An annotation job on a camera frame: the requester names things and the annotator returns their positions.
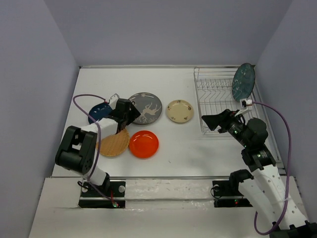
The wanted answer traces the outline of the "orange glossy plate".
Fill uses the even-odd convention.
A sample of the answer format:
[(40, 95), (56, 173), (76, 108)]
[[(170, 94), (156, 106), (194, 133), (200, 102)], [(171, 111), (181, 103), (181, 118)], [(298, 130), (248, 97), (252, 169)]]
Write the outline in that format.
[(130, 152), (139, 159), (152, 157), (159, 148), (157, 136), (148, 130), (141, 130), (132, 135), (129, 141)]

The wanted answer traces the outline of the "cream plate with prints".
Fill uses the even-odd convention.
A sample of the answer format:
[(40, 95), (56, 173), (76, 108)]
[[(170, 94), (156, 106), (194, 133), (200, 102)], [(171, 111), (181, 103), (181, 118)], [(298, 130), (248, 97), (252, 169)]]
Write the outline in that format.
[(167, 105), (166, 115), (175, 123), (187, 123), (194, 116), (194, 108), (185, 100), (174, 100)]

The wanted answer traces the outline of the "grey deer plate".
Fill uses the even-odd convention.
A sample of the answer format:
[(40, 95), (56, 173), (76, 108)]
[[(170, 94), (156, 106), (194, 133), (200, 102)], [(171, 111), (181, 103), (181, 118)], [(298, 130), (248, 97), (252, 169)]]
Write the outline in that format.
[(147, 125), (155, 122), (162, 113), (161, 100), (154, 94), (140, 92), (130, 96), (129, 100), (134, 102), (135, 108), (140, 112), (133, 123), (138, 125)]

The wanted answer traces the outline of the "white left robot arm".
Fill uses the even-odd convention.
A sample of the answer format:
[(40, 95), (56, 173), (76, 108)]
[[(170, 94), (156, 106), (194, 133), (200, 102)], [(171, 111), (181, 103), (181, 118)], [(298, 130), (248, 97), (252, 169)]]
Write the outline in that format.
[(97, 195), (110, 200), (106, 196), (110, 190), (109, 174), (97, 166), (101, 141), (119, 134), (140, 115), (133, 102), (119, 98), (105, 118), (82, 128), (69, 126), (57, 150), (55, 164), (79, 174)]

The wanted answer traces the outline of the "large teal floral plate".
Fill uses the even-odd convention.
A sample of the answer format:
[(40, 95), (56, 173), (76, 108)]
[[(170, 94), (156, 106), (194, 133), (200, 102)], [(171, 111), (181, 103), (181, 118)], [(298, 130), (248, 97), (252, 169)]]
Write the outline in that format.
[(236, 70), (232, 80), (232, 96), (236, 102), (249, 98), (255, 85), (256, 73), (250, 63), (244, 63)]

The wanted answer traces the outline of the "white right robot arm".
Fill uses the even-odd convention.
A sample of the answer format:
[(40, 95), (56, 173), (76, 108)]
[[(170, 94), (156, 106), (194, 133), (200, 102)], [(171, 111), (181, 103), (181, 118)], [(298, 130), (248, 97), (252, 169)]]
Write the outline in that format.
[(242, 194), (270, 225), (271, 238), (315, 238), (317, 224), (308, 221), (289, 194), (289, 179), (282, 180), (276, 161), (265, 145), (266, 123), (258, 118), (248, 121), (239, 111), (224, 110), (217, 115), (204, 115), (202, 120), (210, 130), (229, 133), (244, 148), (242, 159), (248, 169), (232, 172), (228, 189)]

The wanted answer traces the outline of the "tan woven round plate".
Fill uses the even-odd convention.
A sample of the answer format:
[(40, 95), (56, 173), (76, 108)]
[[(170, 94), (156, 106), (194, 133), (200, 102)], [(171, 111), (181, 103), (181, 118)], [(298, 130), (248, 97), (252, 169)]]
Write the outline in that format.
[(128, 147), (130, 135), (127, 129), (101, 140), (100, 154), (105, 157), (116, 157)]

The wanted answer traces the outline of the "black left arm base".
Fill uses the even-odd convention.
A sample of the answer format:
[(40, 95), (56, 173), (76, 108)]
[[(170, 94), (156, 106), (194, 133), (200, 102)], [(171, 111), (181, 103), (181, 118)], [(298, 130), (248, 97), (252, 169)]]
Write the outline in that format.
[(126, 205), (126, 181), (111, 180), (110, 187), (105, 191), (101, 186), (92, 186), (85, 180), (78, 181), (80, 197), (78, 206), (91, 209), (123, 209)]

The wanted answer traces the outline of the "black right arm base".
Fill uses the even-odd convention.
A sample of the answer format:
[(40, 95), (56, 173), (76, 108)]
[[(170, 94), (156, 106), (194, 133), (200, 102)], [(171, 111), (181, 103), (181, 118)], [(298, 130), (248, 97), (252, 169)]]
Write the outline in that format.
[(214, 198), (215, 208), (252, 207), (251, 203), (240, 192), (230, 187), (228, 180), (214, 180), (211, 196)]

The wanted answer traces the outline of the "dark blue leaf plate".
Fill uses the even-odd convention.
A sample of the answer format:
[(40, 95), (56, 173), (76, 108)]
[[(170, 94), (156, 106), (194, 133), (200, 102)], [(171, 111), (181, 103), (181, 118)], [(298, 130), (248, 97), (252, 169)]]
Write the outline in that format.
[(113, 111), (112, 107), (107, 102), (103, 102), (93, 106), (89, 111), (89, 116), (88, 116), (89, 124), (94, 123), (94, 121), (91, 118), (93, 118), (95, 121), (99, 121), (107, 117), (112, 111)]

